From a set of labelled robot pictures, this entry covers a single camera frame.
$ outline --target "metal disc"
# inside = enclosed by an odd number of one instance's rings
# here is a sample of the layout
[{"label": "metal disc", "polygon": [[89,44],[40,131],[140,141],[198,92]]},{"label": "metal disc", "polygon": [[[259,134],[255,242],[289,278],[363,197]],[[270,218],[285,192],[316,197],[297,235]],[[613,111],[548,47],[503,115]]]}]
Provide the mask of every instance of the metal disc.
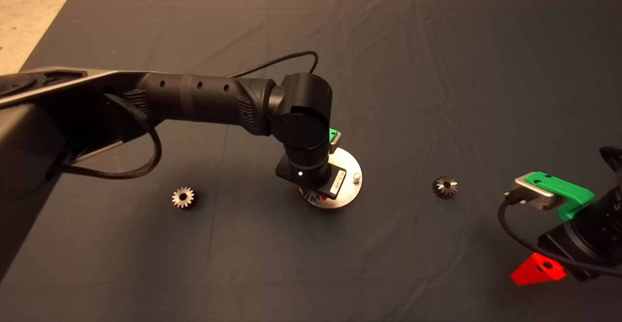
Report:
[{"label": "metal disc", "polygon": [[347,205],[356,198],[363,186],[363,172],[356,158],[344,149],[336,149],[335,152],[328,156],[328,162],[346,169],[344,183],[342,183],[337,198],[331,200],[331,198],[322,197],[315,192],[305,189],[300,189],[300,194],[302,194],[305,200],[316,207],[335,209]]}]

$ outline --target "black cable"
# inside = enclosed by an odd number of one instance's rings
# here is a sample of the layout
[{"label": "black cable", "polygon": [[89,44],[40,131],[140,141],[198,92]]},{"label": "black cable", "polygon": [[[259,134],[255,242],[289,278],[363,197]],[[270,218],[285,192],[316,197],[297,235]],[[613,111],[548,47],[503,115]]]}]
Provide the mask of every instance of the black cable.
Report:
[{"label": "black cable", "polygon": [[317,52],[312,51],[312,50],[308,50],[308,51],[302,51],[302,52],[294,52],[293,54],[289,54],[289,55],[282,56],[280,58],[273,59],[272,61],[268,61],[266,63],[263,63],[262,65],[257,65],[257,66],[255,66],[253,68],[242,70],[242,72],[237,72],[237,73],[234,73],[234,74],[229,74],[227,76],[227,78],[239,78],[241,76],[246,76],[246,74],[250,74],[250,73],[256,72],[256,71],[258,71],[260,69],[264,69],[266,67],[269,67],[269,66],[272,66],[272,65],[276,65],[277,63],[286,61],[288,59],[301,58],[302,56],[308,56],[308,55],[313,55],[313,57],[314,57],[313,66],[311,66],[311,69],[309,69],[309,73],[313,73],[313,71],[317,67],[318,61],[320,61],[320,58],[319,58]]},{"label": "black cable", "polygon": [[58,167],[56,171],[113,180],[134,179],[148,174],[156,167],[162,157],[162,143],[160,143],[160,138],[156,130],[149,124],[149,118],[146,114],[136,108],[136,106],[113,94],[104,94],[104,96],[131,114],[132,117],[136,119],[138,124],[140,124],[149,136],[151,136],[151,139],[154,142],[154,154],[151,156],[151,159],[142,165],[142,167],[130,171],[124,171],[122,173],[108,173],[107,171],[74,167],[71,165],[62,165]]},{"label": "black cable", "polygon": [[575,260],[571,260],[561,255],[553,254],[548,251],[543,251],[542,249],[537,247],[537,245],[531,244],[529,241],[527,241],[526,239],[516,234],[507,224],[506,210],[507,210],[507,207],[509,207],[510,205],[513,205],[513,200],[509,198],[506,198],[506,200],[504,200],[503,203],[501,203],[499,207],[499,223],[501,224],[501,227],[505,230],[505,232],[511,238],[513,238],[513,240],[522,244],[523,247],[526,247],[527,249],[529,249],[530,251],[534,253],[544,255],[547,258],[550,258],[552,260],[559,262],[560,264],[564,264],[566,266],[569,266],[575,269],[585,270],[585,271],[589,271],[592,273],[599,273],[600,275],[607,275],[607,276],[614,276],[614,277],[622,278],[621,270],[608,269],[606,267],[602,267],[598,265],[592,265],[592,264],[587,264],[585,262],[578,262]]}]

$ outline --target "black cloth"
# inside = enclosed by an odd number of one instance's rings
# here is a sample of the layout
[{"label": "black cloth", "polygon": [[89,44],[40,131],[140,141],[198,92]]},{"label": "black cloth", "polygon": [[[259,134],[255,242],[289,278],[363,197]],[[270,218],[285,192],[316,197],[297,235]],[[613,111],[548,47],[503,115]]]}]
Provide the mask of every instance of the black cloth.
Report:
[{"label": "black cloth", "polygon": [[[25,63],[226,75],[301,50],[363,169],[338,211],[274,176],[282,146],[165,121],[153,173],[62,176],[0,285],[4,321],[619,321],[622,281],[517,287],[513,179],[615,185],[621,0],[68,0]],[[262,70],[280,81],[310,58]],[[81,163],[143,163],[143,137]],[[441,200],[440,175],[459,193]],[[180,211],[171,195],[200,195]],[[513,207],[533,238],[555,212]]]}]

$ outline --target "spur gear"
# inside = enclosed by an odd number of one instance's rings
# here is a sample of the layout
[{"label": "spur gear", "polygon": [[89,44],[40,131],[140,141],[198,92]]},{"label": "spur gear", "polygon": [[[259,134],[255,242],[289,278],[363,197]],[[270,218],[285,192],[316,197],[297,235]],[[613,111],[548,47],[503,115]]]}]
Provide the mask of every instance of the spur gear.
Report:
[{"label": "spur gear", "polygon": [[180,187],[173,192],[173,205],[179,209],[189,209],[196,205],[196,194],[190,187]]},{"label": "spur gear", "polygon": [[458,181],[440,176],[432,183],[432,189],[438,197],[448,200],[458,193]]}]

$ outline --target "green 3d-printed part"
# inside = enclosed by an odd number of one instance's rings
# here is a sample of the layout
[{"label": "green 3d-printed part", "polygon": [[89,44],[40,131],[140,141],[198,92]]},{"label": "green 3d-printed part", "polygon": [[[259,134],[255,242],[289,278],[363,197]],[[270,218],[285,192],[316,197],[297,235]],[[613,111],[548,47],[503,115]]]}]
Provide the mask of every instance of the green 3d-printed part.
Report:
[{"label": "green 3d-printed part", "polygon": [[536,187],[557,194],[557,196],[563,197],[566,200],[557,210],[562,221],[572,219],[577,211],[596,197],[589,189],[569,183],[566,180],[556,178],[547,173],[542,173],[541,171],[536,171],[526,176],[525,181]]},{"label": "green 3d-printed part", "polygon": [[333,140],[337,137],[337,134],[339,134],[337,130],[330,128],[328,130],[328,142],[333,142]]}]

